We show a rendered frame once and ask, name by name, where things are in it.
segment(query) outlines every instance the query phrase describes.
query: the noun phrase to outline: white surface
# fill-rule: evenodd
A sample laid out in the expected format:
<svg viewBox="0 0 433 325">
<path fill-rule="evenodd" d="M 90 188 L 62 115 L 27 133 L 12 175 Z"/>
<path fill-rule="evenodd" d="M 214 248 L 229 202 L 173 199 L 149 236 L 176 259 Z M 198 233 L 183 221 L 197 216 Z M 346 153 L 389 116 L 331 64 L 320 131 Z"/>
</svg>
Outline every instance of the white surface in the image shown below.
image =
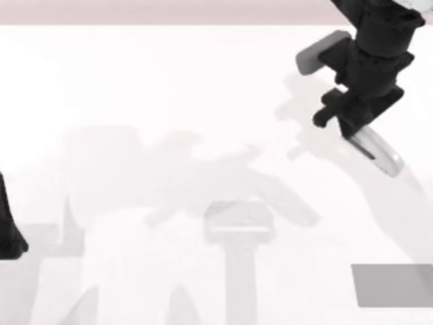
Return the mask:
<svg viewBox="0 0 433 325">
<path fill-rule="evenodd" d="M 298 76 L 294 57 L 336 28 L 0 29 L 0 165 L 17 224 L 24 235 L 29 223 L 61 225 L 68 195 L 86 230 L 82 257 L 35 248 L 48 238 L 37 232 L 28 255 L 2 265 L 1 300 L 16 304 L 0 321 L 66 324 L 97 286 L 96 324 L 168 324 L 183 284 L 203 324 L 224 324 L 224 255 L 204 239 L 204 213 L 258 200 L 275 224 L 256 252 L 260 325 L 431 322 L 428 310 L 358 309 L 350 264 L 433 260 L 433 29 L 416 35 L 406 96 L 373 125 L 412 169 L 395 180 L 335 123 L 311 123 L 334 76 Z M 14 311 L 32 307 L 31 275 L 28 323 Z"/>
</svg>

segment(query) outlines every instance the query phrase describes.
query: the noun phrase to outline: gray rectangle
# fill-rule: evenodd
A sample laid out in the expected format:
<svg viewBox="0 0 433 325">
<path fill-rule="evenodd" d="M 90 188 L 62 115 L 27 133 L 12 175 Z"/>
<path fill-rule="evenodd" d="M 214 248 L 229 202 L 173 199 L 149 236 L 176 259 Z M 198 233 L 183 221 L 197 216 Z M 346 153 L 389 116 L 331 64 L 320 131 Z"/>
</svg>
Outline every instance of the gray rectangle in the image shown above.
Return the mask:
<svg viewBox="0 0 433 325">
<path fill-rule="evenodd" d="M 433 307 L 433 266 L 352 265 L 359 307 Z"/>
</svg>

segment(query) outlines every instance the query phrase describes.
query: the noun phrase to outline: white background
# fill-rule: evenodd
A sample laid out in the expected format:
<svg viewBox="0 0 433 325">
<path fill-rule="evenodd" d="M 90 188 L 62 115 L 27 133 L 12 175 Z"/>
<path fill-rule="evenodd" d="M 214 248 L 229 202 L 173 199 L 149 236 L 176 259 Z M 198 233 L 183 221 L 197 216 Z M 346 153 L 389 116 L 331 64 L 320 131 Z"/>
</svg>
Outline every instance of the white background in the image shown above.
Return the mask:
<svg viewBox="0 0 433 325">
<path fill-rule="evenodd" d="M 0 265 L 1 324 L 169 324 L 178 284 L 203 324 L 224 324 L 224 253 L 203 234 L 219 200 L 273 213 L 258 324 L 427 324 L 427 309 L 359 309 L 350 264 L 433 261 L 433 29 L 414 39 L 405 97 L 373 124 L 408 166 L 388 179 L 335 123 L 311 124 L 334 76 L 301 77 L 294 56 L 337 28 L 1 28 L 0 167 L 30 242 Z M 85 250 L 71 230 L 78 253 L 56 256 L 67 201 Z"/>
</svg>

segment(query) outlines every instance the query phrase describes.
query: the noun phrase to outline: black object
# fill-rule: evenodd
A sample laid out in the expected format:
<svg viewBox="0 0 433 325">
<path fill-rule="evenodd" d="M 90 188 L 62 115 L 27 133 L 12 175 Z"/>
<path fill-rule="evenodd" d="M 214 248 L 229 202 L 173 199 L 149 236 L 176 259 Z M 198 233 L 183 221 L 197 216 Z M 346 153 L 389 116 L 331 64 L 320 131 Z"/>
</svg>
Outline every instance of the black object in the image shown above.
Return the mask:
<svg viewBox="0 0 433 325">
<path fill-rule="evenodd" d="M 28 243 L 12 217 L 5 180 L 0 173 L 0 260 L 19 259 L 28 251 Z"/>
<path fill-rule="evenodd" d="M 335 82 L 348 91 L 332 89 L 313 122 L 325 127 L 337 117 L 345 139 L 398 102 L 404 91 L 396 85 L 400 71 L 415 58 L 409 48 L 415 30 L 425 25 L 421 14 L 392 0 L 331 0 L 357 29 L 322 51 L 318 59 L 336 72 Z"/>
</svg>

